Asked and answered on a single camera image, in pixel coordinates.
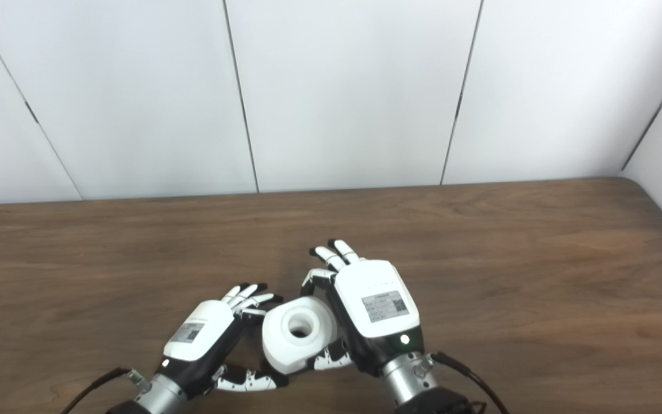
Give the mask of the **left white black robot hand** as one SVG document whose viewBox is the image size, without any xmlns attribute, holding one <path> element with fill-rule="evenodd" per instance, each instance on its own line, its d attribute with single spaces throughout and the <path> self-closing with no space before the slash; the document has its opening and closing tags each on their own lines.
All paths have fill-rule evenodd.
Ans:
<svg viewBox="0 0 662 414">
<path fill-rule="evenodd" d="M 260 370 L 226 362 L 247 330 L 262 325 L 267 312 L 261 306 L 283 302 L 282 296 L 266 289 L 265 283 L 242 283 L 223 298 L 200 303 L 165 344 L 156 374 L 176 383 L 188 400 L 215 389 L 256 392 L 287 387 L 286 375 L 267 361 Z"/>
</svg>

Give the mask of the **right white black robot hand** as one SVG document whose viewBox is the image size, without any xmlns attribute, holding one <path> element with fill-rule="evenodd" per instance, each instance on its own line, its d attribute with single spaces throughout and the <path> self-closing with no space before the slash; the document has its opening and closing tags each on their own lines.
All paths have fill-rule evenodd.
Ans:
<svg viewBox="0 0 662 414">
<path fill-rule="evenodd" d="M 312 247 L 309 255 L 325 267 L 309 271 L 301 295 L 322 289 L 341 330 L 340 338 L 321 352 L 323 358 L 331 363 L 342 359 L 380 377 L 397 357 L 425 351 L 418 307 L 391 262 L 362 258 L 342 239 Z"/>
</svg>

